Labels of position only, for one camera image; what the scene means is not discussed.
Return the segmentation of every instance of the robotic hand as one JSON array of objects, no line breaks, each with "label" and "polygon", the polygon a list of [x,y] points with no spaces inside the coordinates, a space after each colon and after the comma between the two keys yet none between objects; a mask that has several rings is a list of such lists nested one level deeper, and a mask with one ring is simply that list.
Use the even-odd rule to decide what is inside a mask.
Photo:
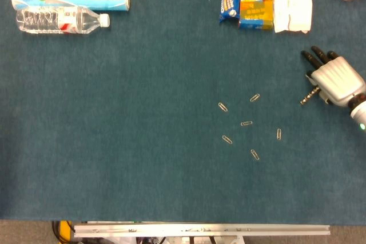
[{"label": "robotic hand", "polygon": [[313,95],[319,93],[327,104],[349,107],[351,117],[366,129],[366,83],[354,68],[334,51],[325,55],[318,47],[311,49],[320,61],[307,51],[301,54],[315,67],[306,77],[315,88],[302,100],[305,104]]}]

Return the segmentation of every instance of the white bottle cap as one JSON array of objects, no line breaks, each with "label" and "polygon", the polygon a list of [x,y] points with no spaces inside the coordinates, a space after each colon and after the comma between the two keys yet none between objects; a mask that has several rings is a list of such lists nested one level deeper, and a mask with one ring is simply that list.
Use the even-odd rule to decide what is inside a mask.
[{"label": "white bottle cap", "polygon": [[101,27],[107,28],[109,27],[109,15],[108,14],[101,14],[99,18],[99,23]]}]

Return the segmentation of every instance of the gray floor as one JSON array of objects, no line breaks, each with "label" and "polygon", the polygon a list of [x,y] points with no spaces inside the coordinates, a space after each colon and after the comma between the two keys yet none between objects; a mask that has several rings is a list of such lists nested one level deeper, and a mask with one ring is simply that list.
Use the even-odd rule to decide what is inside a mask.
[{"label": "gray floor", "polygon": [[[366,226],[332,226],[330,236],[251,237],[246,244],[366,244]],[[57,244],[51,223],[0,220],[0,244]]]}]

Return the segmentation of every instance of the silver paper clip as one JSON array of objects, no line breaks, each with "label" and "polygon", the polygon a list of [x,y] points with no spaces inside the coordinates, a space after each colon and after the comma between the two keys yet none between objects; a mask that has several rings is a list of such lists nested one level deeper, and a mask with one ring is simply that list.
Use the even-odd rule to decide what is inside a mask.
[{"label": "silver paper clip", "polygon": [[282,137],[282,131],[280,128],[277,129],[277,139],[278,140],[281,140],[281,137]]},{"label": "silver paper clip", "polygon": [[240,123],[241,126],[247,126],[247,125],[251,125],[251,124],[253,124],[253,121],[245,121],[245,122]]},{"label": "silver paper clip", "polygon": [[228,111],[228,108],[225,107],[224,104],[222,104],[221,102],[218,103],[218,106],[223,110],[223,111]]},{"label": "silver paper clip", "polygon": [[229,144],[232,144],[233,142],[231,141],[231,139],[230,138],[228,138],[226,135],[223,135],[222,136],[222,138],[223,138],[223,140],[225,140],[227,143],[229,143]]},{"label": "silver paper clip", "polygon": [[254,102],[255,100],[257,100],[261,95],[260,94],[255,94],[249,101]]},{"label": "silver paper clip", "polygon": [[250,152],[254,156],[255,160],[259,160],[259,156],[258,156],[258,154],[257,154],[257,152],[255,150],[251,149]]}]

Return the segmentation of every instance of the yellow box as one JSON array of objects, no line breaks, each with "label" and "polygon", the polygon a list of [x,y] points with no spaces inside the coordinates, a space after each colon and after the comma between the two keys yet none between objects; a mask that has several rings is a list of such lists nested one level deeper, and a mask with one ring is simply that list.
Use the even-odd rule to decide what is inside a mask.
[{"label": "yellow box", "polygon": [[240,0],[239,26],[270,30],[273,27],[273,0]]}]

